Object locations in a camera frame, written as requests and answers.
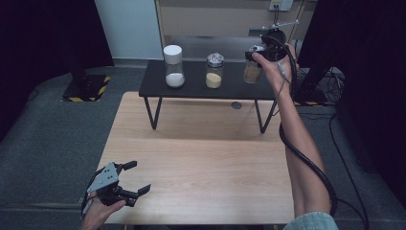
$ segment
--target hazard stripe tape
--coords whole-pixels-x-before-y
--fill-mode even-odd
[[[101,89],[99,90],[99,94],[96,98],[83,98],[83,97],[74,97],[74,98],[67,98],[62,99],[64,102],[73,102],[73,103],[82,103],[82,102],[97,102],[105,91],[108,82],[110,81],[110,77],[105,77],[103,84],[101,85]]]
[[[296,106],[329,106],[328,103],[323,102],[295,102]]]

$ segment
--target gray carpet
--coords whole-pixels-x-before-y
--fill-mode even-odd
[[[146,61],[137,68],[105,67],[89,70],[111,77],[96,103],[63,103],[61,95],[71,80],[60,76],[41,83],[7,137],[0,143],[0,204],[75,203],[99,165],[121,97],[137,91]],[[299,107],[304,123],[326,163],[337,195],[361,211],[328,129],[329,107]],[[338,120],[332,129],[370,217],[370,229],[406,229],[406,211],[378,174],[362,171]],[[335,219],[340,229],[363,229],[360,218],[339,204]],[[0,206],[0,229],[78,229],[79,210],[48,210]],[[103,229],[120,229],[105,225]],[[168,229],[145,226],[143,229]],[[225,226],[223,229],[247,229]]]

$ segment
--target human hand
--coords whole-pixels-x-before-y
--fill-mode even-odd
[[[97,197],[96,192],[92,192],[89,197],[92,198],[92,204],[87,210],[86,215],[81,223],[81,230],[97,230],[111,214],[119,211],[125,206],[125,200],[120,200],[110,206],[105,206]]]
[[[295,48],[292,45],[285,44],[289,47],[289,51],[292,54],[292,57],[296,60]],[[287,92],[289,93],[289,82],[292,81],[292,68],[290,65],[289,56],[286,55],[283,59],[276,61],[269,61],[264,56],[259,53],[252,54],[253,59],[259,63],[263,70],[265,71],[266,78],[271,83],[274,92]],[[285,73],[285,77],[282,75],[278,63]],[[296,63],[296,69],[299,69],[299,64]]]

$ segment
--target white wall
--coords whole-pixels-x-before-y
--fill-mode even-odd
[[[163,59],[153,0],[96,0],[113,58]]]

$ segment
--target sleeve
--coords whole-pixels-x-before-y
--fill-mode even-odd
[[[338,230],[334,218],[322,212],[301,215],[290,221],[283,230]]]

